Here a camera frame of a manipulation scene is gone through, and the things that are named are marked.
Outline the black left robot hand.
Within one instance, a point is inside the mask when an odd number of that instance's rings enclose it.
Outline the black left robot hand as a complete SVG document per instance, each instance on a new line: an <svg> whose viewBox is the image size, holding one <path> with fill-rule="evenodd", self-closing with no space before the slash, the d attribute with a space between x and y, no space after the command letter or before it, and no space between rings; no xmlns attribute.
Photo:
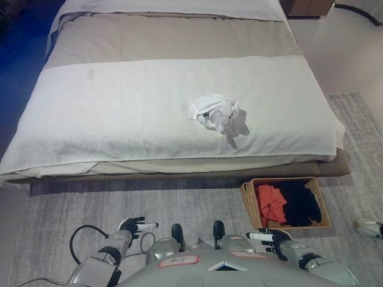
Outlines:
<svg viewBox="0 0 383 287"><path fill-rule="evenodd" d="M120 223L117 230L127 230L131 233L133 239L138 239L142 232L151 232L158 226L157 222L146 222L144 216L139 216L125 219Z"/></svg>

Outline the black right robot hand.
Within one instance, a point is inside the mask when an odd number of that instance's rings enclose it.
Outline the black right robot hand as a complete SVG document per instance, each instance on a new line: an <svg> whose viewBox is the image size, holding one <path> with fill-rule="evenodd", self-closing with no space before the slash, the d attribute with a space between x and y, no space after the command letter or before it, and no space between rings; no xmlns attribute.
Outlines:
<svg viewBox="0 0 383 287"><path fill-rule="evenodd" d="M281 243L292 240L291 235L283 230L270 228L259 228L257 231L247 232L246 237L258 240L265 247L265 251L276 255L281 261L288 261L288 258L281 251Z"/></svg>

